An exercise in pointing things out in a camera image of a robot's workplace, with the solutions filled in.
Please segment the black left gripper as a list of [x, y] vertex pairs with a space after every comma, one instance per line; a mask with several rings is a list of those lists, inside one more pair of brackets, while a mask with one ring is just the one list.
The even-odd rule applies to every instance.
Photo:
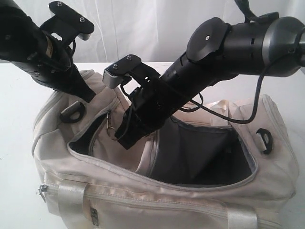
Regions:
[[55, 91], [77, 96], [89, 103], [96, 93], [73, 63], [72, 49], [58, 40], [33, 40], [26, 45], [26, 73]]

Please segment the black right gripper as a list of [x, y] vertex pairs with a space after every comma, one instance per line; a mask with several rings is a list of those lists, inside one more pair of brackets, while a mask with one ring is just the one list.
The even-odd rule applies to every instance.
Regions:
[[132, 97], [115, 132], [117, 141], [130, 149], [160, 129], [166, 119], [198, 94], [198, 83], [187, 78], [152, 79]]

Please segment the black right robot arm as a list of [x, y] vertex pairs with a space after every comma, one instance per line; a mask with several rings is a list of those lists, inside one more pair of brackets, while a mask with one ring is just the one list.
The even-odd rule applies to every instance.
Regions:
[[305, 26], [294, 17], [230, 25], [214, 17], [191, 36], [186, 51], [162, 75], [136, 55], [117, 62], [114, 75], [138, 83], [115, 133], [126, 149], [160, 129], [199, 92], [240, 74], [288, 77], [305, 64]]

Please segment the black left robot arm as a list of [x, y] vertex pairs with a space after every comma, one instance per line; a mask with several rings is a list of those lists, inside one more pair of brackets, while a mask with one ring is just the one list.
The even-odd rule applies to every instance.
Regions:
[[62, 1], [49, 3], [53, 16], [37, 26], [13, 0], [0, 2], [0, 58], [55, 91], [90, 102], [96, 93], [73, 62], [75, 39], [86, 41], [94, 24]]

